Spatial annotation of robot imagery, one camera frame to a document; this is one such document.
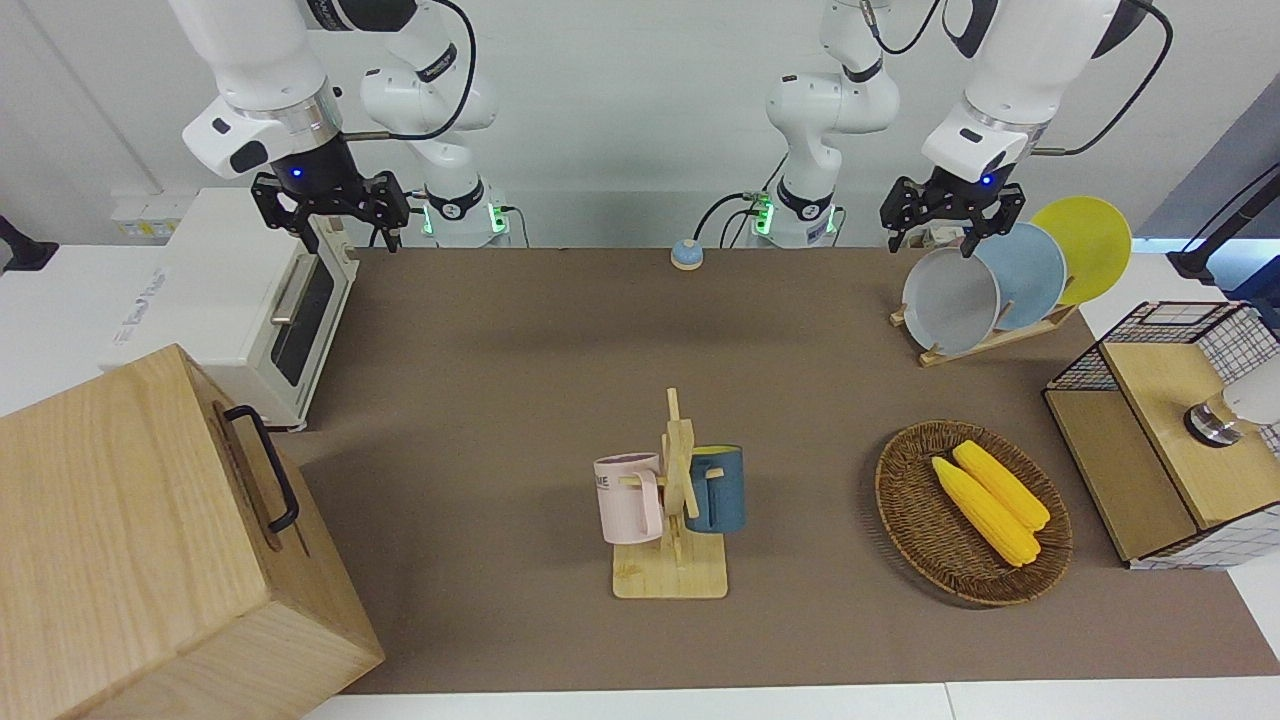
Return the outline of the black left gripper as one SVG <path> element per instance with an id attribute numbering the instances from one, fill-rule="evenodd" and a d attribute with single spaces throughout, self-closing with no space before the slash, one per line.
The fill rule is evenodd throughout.
<path id="1" fill-rule="evenodd" d="M 1018 183 L 1010 183 L 1014 167 L 1006 165 L 965 181 L 937 167 L 924 181 L 899 177 L 879 206 L 879 222 L 888 234 L 891 252 L 897 252 L 913 227 L 929 222 L 970 222 L 964 231 L 960 251 L 972 258 L 980 242 L 1005 234 L 1006 224 L 1018 219 L 1027 197 Z"/>

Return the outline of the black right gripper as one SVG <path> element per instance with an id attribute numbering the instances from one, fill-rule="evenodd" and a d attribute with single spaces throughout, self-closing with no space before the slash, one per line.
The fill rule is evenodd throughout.
<path id="1" fill-rule="evenodd" d="M 410 205 L 396 176 L 360 173 L 346 135 L 270 163 L 256 174 L 250 192 L 270 228 L 294 228 L 307 252 L 317 255 L 320 236 L 310 217 L 352 217 L 374 225 L 389 252 L 398 252 Z"/>

